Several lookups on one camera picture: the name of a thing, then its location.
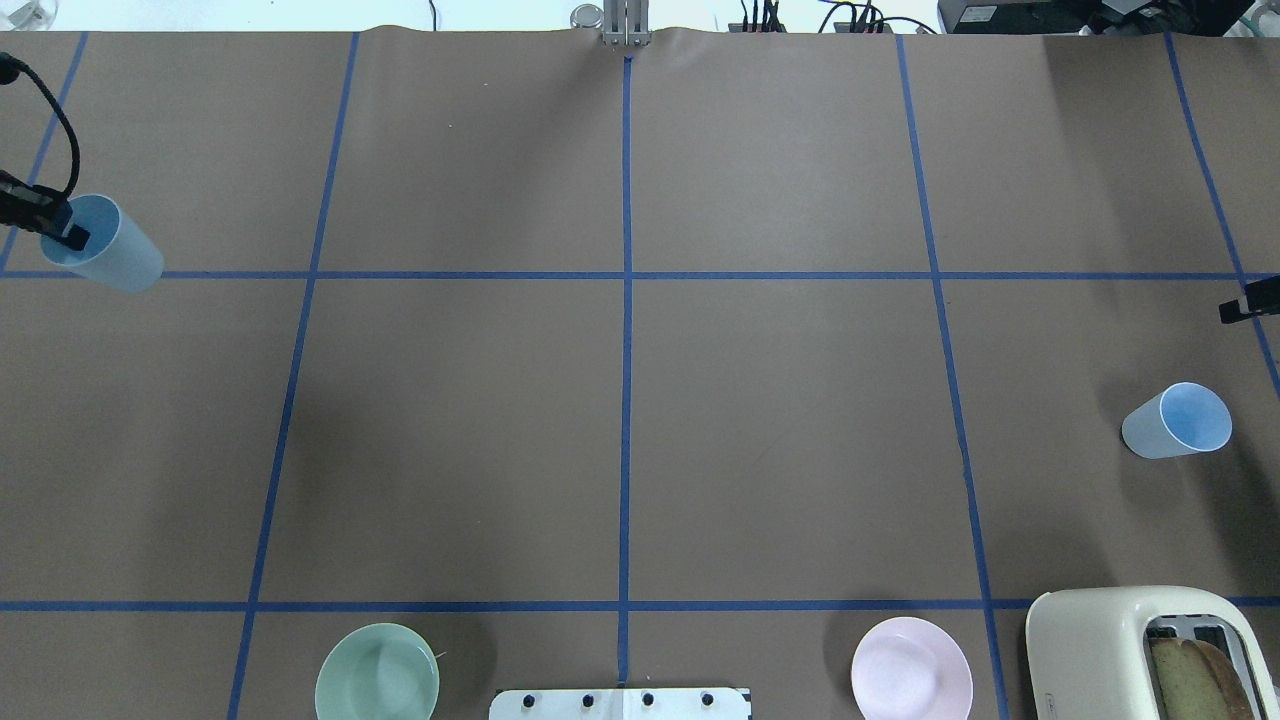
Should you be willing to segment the blue cup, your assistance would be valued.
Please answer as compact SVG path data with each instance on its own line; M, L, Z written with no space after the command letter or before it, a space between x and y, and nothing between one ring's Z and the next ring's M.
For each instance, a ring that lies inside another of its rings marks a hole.
M1219 451L1233 430L1233 416L1217 393L1179 382L1132 411L1123 420L1121 438L1137 456L1156 460Z
M86 193L68 206L67 228L40 237L47 261L125 293L148 290L163 277L163 254L114 200Z

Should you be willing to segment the bread slice in toaster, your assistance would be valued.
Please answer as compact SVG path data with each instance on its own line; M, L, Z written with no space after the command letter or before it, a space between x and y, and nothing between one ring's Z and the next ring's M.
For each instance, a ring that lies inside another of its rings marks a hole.
M1204 641L1156 638L1149 655L1166 719L1254 719L1240 675Z

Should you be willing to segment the cream toaster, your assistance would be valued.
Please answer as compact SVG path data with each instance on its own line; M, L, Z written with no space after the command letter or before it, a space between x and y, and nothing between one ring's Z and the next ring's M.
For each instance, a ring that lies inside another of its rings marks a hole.
M1180 585L1133 585L1042 594L1025 619L1027 667L1039 719L1166 719L1149 642L1204 641L1244 683L1254 719L1277 717L1277 683L1240 610Z

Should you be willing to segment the pink bowl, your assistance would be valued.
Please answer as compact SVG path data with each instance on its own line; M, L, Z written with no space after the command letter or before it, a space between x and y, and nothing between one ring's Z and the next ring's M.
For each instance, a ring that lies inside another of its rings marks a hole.
M852 697L864 719L969 719L966 655L941 626L911 616L876 624L854 650Z

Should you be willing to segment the green bowl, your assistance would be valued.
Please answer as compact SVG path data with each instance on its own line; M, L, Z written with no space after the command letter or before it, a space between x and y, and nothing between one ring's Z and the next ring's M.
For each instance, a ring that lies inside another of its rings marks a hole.
M436 653L394 623L361 626L325 657L315 682L317 719L430 719L440 694Z

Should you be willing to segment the aluminium frame post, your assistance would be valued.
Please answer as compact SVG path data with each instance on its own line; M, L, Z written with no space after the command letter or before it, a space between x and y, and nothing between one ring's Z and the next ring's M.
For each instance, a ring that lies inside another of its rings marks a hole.
M645 47L652 42L650 1L605 0L602 5L602 42L608 47Z

